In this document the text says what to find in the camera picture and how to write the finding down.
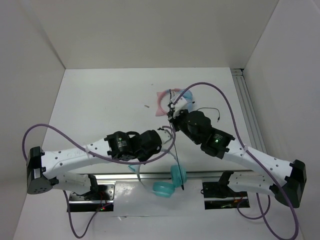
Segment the teal cat-ear headphones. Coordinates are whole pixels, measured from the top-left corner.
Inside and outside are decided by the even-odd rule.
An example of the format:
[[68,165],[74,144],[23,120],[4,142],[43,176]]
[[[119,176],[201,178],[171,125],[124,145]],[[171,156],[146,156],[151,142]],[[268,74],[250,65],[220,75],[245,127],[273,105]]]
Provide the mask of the teal cat-ear headphones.
[[167,131],[171,143],[167,148],[161,149],[160,153],[163,157],[169,155],[174,160],[167,171],[152,172],[147,176],[146,173],[141,173],[140,165],[130,165],[128,168],[136,175],[138,182],[147,192],[168,199],[172,197],[177,188],[184,188],[187,182],[187,171],[180,164],[178,154],[171,152],[171,149],[176,147],[175,131],[169,126],[164,126],[163,129]]

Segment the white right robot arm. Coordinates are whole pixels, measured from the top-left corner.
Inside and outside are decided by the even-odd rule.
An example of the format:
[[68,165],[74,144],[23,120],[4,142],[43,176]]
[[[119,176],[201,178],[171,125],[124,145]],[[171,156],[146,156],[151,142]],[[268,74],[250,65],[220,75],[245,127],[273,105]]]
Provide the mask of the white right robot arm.
[[212,127],[211,120],[201,111],[170,110],[168,120],[175,131],[185,134],[205,154],[236,163],[257,174],[248,176],[225,171],[218,184],[223,196],[233,192],[256,192],[272,195],[285,206],[300,207],[307,183],[303,161],[281,160],[241,144],[238,138]]

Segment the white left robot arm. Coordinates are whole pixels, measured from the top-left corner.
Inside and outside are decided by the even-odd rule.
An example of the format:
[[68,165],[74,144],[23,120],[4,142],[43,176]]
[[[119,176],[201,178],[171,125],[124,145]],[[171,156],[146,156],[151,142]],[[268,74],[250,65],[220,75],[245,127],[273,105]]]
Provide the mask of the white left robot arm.
[[143,163],[158,154],[164,143],[159,130],[147,130],[142,134],[116,131],[86,146],[60,151],[33,147],[27,160],[27,193],[37,195],[59,189],[92,200],[103,190],[96,177],[75,174],[73,170],[108,160],[128,162],[137,159]]

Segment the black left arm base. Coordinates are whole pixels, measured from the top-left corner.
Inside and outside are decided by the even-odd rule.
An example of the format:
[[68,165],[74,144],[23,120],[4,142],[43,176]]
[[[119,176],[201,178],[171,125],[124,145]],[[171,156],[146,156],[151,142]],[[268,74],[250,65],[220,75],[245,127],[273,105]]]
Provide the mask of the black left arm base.
[[68,197],[70,212],[113,212],[115,188],[114,183],[107,183],[99,184],[98,192],[90,196],[82,196],[71,192]]

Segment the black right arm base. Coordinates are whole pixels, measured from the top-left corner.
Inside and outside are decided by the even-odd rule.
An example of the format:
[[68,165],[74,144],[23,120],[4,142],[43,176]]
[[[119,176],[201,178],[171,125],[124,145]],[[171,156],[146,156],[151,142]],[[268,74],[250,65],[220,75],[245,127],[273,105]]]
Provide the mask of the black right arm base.
[[205,210],[249,208],[248,193],[245,191],[234,192],[223,188],[218,182],[203,182],[200,193],[204,197]]

